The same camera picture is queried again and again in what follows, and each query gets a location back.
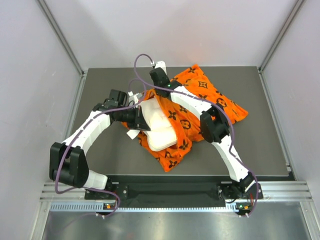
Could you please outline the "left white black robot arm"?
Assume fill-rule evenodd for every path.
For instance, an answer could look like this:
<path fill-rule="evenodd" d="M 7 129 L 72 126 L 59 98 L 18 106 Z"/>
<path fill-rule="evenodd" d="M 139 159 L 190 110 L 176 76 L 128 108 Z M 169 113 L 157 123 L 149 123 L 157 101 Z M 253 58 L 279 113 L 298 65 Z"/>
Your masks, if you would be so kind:
<path fill-rule="evenodd" d="M 50 148 L 49 178 L 72 189 L 95 189 L 102 198 L 114 191 L 108 177 L 89 169 L 86 155 L 100 134 L 114 122 L 125 123 L 131 130 L 148 131 L 140 103 L 141 93 L 111 90 L 109 97 L 96 104 L 84 123 L 62 143 Z"/>

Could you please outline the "orange patterned pillowcase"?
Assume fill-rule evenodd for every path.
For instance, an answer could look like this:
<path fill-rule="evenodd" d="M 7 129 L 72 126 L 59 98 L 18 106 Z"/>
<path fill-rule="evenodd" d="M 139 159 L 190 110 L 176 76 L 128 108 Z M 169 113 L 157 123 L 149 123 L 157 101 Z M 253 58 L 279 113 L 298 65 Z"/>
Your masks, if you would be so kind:
<path fill-rule="evenodd" d="M 198 98 L 220 104 L 232 124 L 244 120 L 249 114 L 247 110 L 219 92 L 197 64 L 180 72 L 174 79 Z M 152 151 L 147 146 L 147 135 L 143 132 L 138 134 L 138 142 L 156 158 L 165 172 L 169 172 L 191 151 L 194 142 L 203 141 L 200 120 L 181 105 L 158 96 L 154 88 L 143 93 L 143 101 L 152 98 L 158 101 L 163 113 L 173 126 L 177 143 L 161 151 Z"/>

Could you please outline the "white pillow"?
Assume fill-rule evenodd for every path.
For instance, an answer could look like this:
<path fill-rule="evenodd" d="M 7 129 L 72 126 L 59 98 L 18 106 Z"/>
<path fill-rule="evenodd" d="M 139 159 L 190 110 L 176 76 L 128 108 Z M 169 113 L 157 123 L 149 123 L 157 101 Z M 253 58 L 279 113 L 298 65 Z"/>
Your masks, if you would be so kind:
<path fill-rule="evenodd" d="M 175 130 L 163 113 L 155 98 L 140 103 L 143 117 L 150 131 L 143 131 L 147 137 L 147 146 L 154 152 L 159 152 L 177 143 Z"/>

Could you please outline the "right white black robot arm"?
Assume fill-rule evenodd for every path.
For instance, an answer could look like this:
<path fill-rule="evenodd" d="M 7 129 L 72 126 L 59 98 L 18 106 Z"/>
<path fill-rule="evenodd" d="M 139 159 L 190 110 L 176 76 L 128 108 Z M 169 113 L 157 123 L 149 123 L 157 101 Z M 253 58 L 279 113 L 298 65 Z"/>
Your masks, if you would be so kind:
<path fill-rule="evenodd" d="M 254 199 L 257 200 L 260 193 L 257 177 L 241 161 L 234 146 L 233 125 L 222 107 L 197 97 L 178 81 L 170 81 L 161 67 L 152 69 L 149 75 L 161 97 L 184 107 L 199 119 L 202 137 L 217 149 L 228 169 L 234 195 L 238 199 L 245 198 L 255 190 Z"/>

